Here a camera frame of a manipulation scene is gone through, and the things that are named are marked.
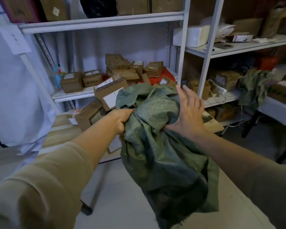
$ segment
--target white styrofoam box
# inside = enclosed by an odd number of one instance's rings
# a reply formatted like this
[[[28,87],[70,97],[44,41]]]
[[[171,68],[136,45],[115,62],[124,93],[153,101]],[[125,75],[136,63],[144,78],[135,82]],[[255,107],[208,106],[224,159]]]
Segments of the white styrofoam box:
[[[210,25],[189,26],[187,28],[187,47],[200,47],[208,42]],[[173,45],[181,46],[182,28],[174,29]]]

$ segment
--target black plastic bag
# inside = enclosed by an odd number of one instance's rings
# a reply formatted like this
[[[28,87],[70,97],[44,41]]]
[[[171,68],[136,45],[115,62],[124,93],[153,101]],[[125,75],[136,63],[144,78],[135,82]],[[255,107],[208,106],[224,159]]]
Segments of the black plastic bag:
[[[87,18],[106,18],[118,15],[116,0],[80,0]]]

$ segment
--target floor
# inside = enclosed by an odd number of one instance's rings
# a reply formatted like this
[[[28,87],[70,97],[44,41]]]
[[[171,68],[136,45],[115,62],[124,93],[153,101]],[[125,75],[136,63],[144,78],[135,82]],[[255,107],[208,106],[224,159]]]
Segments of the floor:
[[[241,138],[241,131],[242,128],[229,128],[223,138],[272,160],[286,149],[286,126],[269,118],[261,118],[245,139]],[[22,163],[23,158],[17,153],[13,148],[0,148],[0,181]],[[141,189],[131,179],[120,159],[97,167],[81,199],[91,205],[94,212],[90,216],[79,213],[75,229],[158,228]]]

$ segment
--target person's left hand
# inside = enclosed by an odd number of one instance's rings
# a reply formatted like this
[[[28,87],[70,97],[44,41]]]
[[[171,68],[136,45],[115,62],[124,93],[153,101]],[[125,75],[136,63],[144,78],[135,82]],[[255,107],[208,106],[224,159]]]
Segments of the person's left hand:
[[[125,130],[124,122],[128,120],[130,117],[130,114],[135,109],[114,109],[112,110],[109,115],[112,115],[112,117],[115,117],[117,119],[117,134],[122,134]]]

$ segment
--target person's right hand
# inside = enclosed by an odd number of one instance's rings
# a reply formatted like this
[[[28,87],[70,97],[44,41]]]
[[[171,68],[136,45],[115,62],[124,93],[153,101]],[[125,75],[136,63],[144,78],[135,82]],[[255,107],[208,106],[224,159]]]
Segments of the person's right hand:
[[[193,136],[206,132],[202,121],[204,101],[194,91],[185,85],[183,87],[184,91],[179,85],[176,86],[180,98],[179,118],[174,124],[166,125],[165,128],[193,139]]]

